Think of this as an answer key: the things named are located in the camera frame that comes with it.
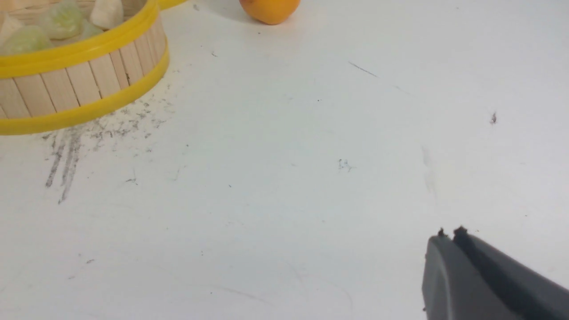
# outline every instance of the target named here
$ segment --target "dirt mark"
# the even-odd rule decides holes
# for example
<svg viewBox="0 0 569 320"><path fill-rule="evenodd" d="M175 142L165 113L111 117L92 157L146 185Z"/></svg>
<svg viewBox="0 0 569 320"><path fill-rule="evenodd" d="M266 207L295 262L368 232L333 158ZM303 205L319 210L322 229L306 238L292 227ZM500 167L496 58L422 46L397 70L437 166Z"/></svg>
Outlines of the dirt mark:
<svg viewBox="0 0 569 320"><path fill-rule="evenodd" d="M423 152L423 164L425 166L424 181L427 191L433 194L436 198L436 180L435 180L435 170L431 159L431 152L426 147L422 146L421 150Z"/></svg>
<svg viewBox="0 0 569 320"><path fill-rule="evenodd" d="M57 173L61 172L62 190L58 201L61 204L71 192L82 159L90 153L118 150L130 150L135 157L141 150L151 147L150 137L174 113L174 104L152 95L91 122L40 135L40 139L48 144L45 158L52 161L46 188L53 188Z"/></svg>
<svg viewBox="0 0 569 320"><path fill-rule="evenodd" d="M348 172L352 171L352 169L356 169L356 167L353 167L348 164L348 160L346 159L338 160L338 172L342 171L342 169L344 168L348 169Z"/></svg>
<svg viewBox="0 0 569 320"><path fill-rule="evenodd" d="M373 73L367 71L366 69L363 69L363 68L360 67L359 65L357 65L357 64L355 64L355 63L353 63L353 62L351 62L351 61L348 61L348 63L351 64L352 66L354 66L355 68L357 68L357 69L359 69L359 70L361 70L361 71L367 73L368 75L371 75L371 76L374 76L374 77L377 78L377 75L375 75L375 74L373 74Z"/></svg>

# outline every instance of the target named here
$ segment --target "gray plastic tool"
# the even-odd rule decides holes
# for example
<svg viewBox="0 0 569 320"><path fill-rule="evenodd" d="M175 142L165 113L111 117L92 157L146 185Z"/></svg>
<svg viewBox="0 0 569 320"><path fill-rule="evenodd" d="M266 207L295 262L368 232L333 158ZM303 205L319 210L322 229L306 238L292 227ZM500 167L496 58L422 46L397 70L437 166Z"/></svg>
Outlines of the gray plastic tool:
<svg viewBox="0 0 569 320"><path fill-rule="evenodd" d="M428 320L569 319L569 291L463 227L429 239L423 298Z"/></svg>

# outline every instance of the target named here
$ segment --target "orange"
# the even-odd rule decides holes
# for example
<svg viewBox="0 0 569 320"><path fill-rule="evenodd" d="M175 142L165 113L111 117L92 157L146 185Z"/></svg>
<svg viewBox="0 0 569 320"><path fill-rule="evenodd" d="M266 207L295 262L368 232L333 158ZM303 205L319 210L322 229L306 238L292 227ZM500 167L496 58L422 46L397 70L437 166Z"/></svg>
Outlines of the orange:
<svg viewBox="0 0 569 320"><path fill-rule="evenodd" d="M300 0L239 0L243 10L266 24L284 22L298 7Z"/></svg>

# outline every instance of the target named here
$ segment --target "scratch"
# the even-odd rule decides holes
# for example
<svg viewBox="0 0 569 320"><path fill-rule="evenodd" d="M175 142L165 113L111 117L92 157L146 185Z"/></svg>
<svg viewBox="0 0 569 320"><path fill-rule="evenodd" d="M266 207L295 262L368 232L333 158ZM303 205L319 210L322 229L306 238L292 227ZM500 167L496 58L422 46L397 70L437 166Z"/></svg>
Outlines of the scratch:
<svg viewBox="0 0 569 320"><path fill-rule="evenodd" d="M174 178L174 181L178 181L179 175L180 175L180 168L178 168L178 171L176 172L176 178Z"/></svg>
<svg viewBox="0 0 569 320"><path fill-rule="evenodd" d="M132 182L132 183L138 185L138 183L137 183L137 172L134 170L134 168L133 168L133 176L134 176L134 178L128 179L127 181L125 181L125 183L126 182Z"/></svg>
<svg viewBox="0 0 569 320"><path fill-rule="evenodd" d="M431 167L431 156L429 155L429 150L424 146L421 146L423 151L423 164L427 167Z"/></svg>
<svg viewBox="0 0 569 320"><path fill-rule="evenodd" d="M393 87L394 87L395 89L397 89L397 90L403 92L404 94L406 94L406 95L408 95L408 96L415 97L414 94L412 94L411 92L408 92L408 91L405 91L405 90L401 89L398 85L394 85Z"/></svg>
<svg viewBox="0 0 569 320"><path fill-rule="evenodd" d="M59 162L61 161L61 156L63 154L63 149L65 148L65 143L62 143L55 153L55 160L53 160L53 165L51 166L50 175L47 177L46 187L49 188L53 184L53 178L57 173L57 167L59 167Z"/></svg>
<svg viewBox="0 0 569 320"><path fill-rule="evenodd" d="M302 286L302 289L304 289L304 294L306 295L306 301L309 301L310 295L308 294L308 289L306 288L306 284L302 280L302 276L300 275L300 273L298 273L297 269L292 264L290 264L288 261L284 261L284 263L286 263L290 267L292 272L294 273L296 279L298 280L298 282Z"/></svg>
<svg viewBox="0 0 569 320"><path fill-rule="evenodd" d="M106 315L104 315L104 314L94 313L94 312L91 312L91 311L70 310L70 311L67 311L67 312L72 313L72 314L77 314L77 315L87 315L87 316L89 316L90 318L93 318L93 319L96 319L96 320L99 320L99 319L100 319L100 320L110 319L108 316L106 316Z"/></svg>
<svg viewBox="0 0 569 320"><path fill-rule="evenodd" d="M314 276L313 274L311 274L310 277L318 278L318 279L336 287L338 290L342 291L346 295L346 297L348 297L348 301L350 302L350 312L352 313L351 318L353 319L353 317L354 317L354 300L352 299L352 295L350 294L350 292L348 292L346 289L338 286L337 284L335 284L334 282L332 282L330 280L326 280L326 279L319 277L319 276Z"/></svg>
<svg viewBox="0 0 569 320"><path fill-rule="evenodd" d="M81 134L82 132L78 132L76 130L72 131L69 150L67 151L67 159L65 160L65 167L63 169L61 179L61 185L65 187L63 188L63 193L61 194L61 199L58 201L58 204L61 204L67 199L67 194L71 189L73 178L75 177L77 163L79 162L79 150L81 149Z"/></svg>
<svg viewBox="0 0 569 320"><path fill-rule="evenodd" d="M53 154L55 154L55 142L57 140L57 134L53 135L52 140L53 141L51 142L51 154L53 155Z"/></svg>
<svg viewBox="0 0 569 320"><path fill-rule="evenodd" d="M1 309L0 313L12 313L12 312L21 312L22 308L11 308L11 309Z"/></svg>
<svg viewBox="0 0 569 320"><path fill-rule="evenodd" d="M254 301L258 301L261 303L264 303L265 305L274 307L274 305L272 303L270 303L269 301L265 300L265 299L261 299L259 297L256 297L250 293L247 292L243 292L243 291L239 291L239 290L235 290L235 289L231 289L231 288L227 288L224 286L216 286L216 285L195 285L195 284L189 284L186 281L184 281L183 279L181 279L180 277L178 277L177 275L173 274L172 272L170 272L169 270L165 269L164 267L157 265L157 264L152 264L154 267L166 272L170 277L172 277L174 280L181 282L182 284L189 286L189 287L194 287L194 288L214 288L214 289L218 289L218 290L222 290L225 292L229 292L229 293L233 293L236 294L238 296L242 296L242 297L246 297L249 298L251 300Z"/></svg>
<svg viewBox="0 0 569 320"><path fill-rule="evenodd" d="M374 77L376 77L376 78L378 77L378 76L374 75L373 73L367 71L366 69L363 69L363 68L360 67L359 65L357 65L357 64L355 64L355 63L353 63L353 62L351 62L351 61L348 61L348 62L349 62L349 64L353 65L354 67L356 67L356 68L358 68L358 69L364 71L364 72L367 73L368 75L372 75L372 76L374 76Z"/></svg>
<svg viewBox="0 0 569 320"><path fill-rule="evenodd" d="M8 281L8 283L6 283L2 288L0 288L0 296L2 295L2 293L4 293L4 291L12 284L14 283L24 272L24 270L26 270L28 264L24 265L24 267L22 267L20 269L20 271L18 271L18 273L12 278L12 280Z"/></svg>
<svg viewBox="0 0 569 320"><path fill-rule="evenodd" d="M259 297L256 297L256 296L254 296L254 295L252 295L252 294L250 294L250 293L247 293L247 292L242 292L242 291L239 291L239 290L235 290L235 289L231 289L231 288L226 288L226 287L223 287L223 286L213 286L213 285L209 285L208 287L215 288L215 289L219 289L219 290L223 290L223 291L230 292L230 293L234 293L234 294L236 294L236 295L238 295L238 296L247 297L247 298L249 298L249 299L251 299L251 300L255 300L255 301L258 301L258 302L262 302L262 303L264 303L264 304L266 304L266 305L269 305L269 306L271 306L271 307L274 307L274 305L273 305L272 303L270 303L269 301L264 300L264 299L261 299L261 298L259 298Z"/></svg>

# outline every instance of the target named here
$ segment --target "wooden slat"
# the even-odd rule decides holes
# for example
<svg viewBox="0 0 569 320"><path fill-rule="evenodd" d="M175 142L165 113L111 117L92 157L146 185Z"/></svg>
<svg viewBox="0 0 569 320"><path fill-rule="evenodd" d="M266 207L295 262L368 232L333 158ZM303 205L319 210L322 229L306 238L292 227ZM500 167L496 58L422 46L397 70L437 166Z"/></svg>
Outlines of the wooden slat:
<svg viewBox="0 0 569 320"><path fill-rule="evenodd" d="M79 102L65 69L42 73L43 82L57 112L77 108Z"/></svg>
<svg viewBox="0 0 569 320"><path fill-rule="evenodd" d="M131 7L136 11L140 11L146 4L146 0L122 0L123 7Z"/></svg>
<svg viewBox="0 0 569 320"><path fill-rule="evenodd" d="M141 62L142 72L144 75L147 75L152 71L152 69L154 69L154 62L152 60L152 53L150 52L146 33L138 37L138 39L134 41L134 45L137 48L138 59Z"/></svg>
<svg viewBox="0 0 569 320"><path fill-rule="evenodd" d="M91 60L89 64L91 64L91 70L93 70L93 75L95 75L95 81L97 81L101 97L108 97L121 90L110 55Z"/></svg>
<svg viewBox="0 0 569 320"><path fill-rule="evenodd" d="M49 5L59 0L0 0L0 11L14 11L27 7Z"/></svg>
<svg viewBox="0 0 569 320"><path fill-rule="evenodd" d="M0 108L8 119L30 117L26 103L12 78L0 79Z"/></svg>
<svg viewBox="0 0 569 320"><path fill-rule="evenodd" d="M123 9L123 14L125 15L124 21L127 21L128 19L132 18L135 14L137 14L140 11L138 5L136 7L132 7L132 5L129 5L124 1L122 2L122 9Z"/></svg>
<svg viewBox="0 0 569 320"><path fill-rule="evenodd" d="M166 34L164 34L164 29L162 28L162 19L160 15L158 15L158 18L150 28L150 31L154 38L156 53L160 58L162 58L162 55L164 55L164 51L166 50Z"/></svg>
<svg viewBox="0 0 569 320"><path fill-rule="evenodd" d="M90 104L101 99L95 77L88 62L67 67L67 74L75 90L80 105Z"/></svg>
<svg viewBox="0 0 569 320"><path fill-rule="evenodd" d="M117 75L118 83L121 89L126 89L129 87L129 81L126 78L125 65L122 63L122 57L120 50L111 52L110 59L113 62L114 73Z"/></svg>
<svg viewBox="0 0 569 320"><path fill-rule="evenodd" d="M16 77L14 81L32 117L55 113L50 94L40 75Z"/></svg>
<svg viewBox="0 0 569 320"><path fill-rule="evenodd" d="M160 37L157 36L156 29L157 25L156 22L150 27L148 31L146 31L146 39L148 40L148 45L150 47L150 54L152 56L152 62L154 65L157 65L160 62L160 58L162 57L161 54L158 53L158 49L156 47L156 43L160 41Z"/></svg>
<svg viewBox="0 0 569 320"><path fill-rule="evenodd" d="M134 42L127 44L121 49L122 62L125 65L127 79L129 84L133 84L142 79L144 73L142 72L141 62L138 59L137 47Z"/></svg>

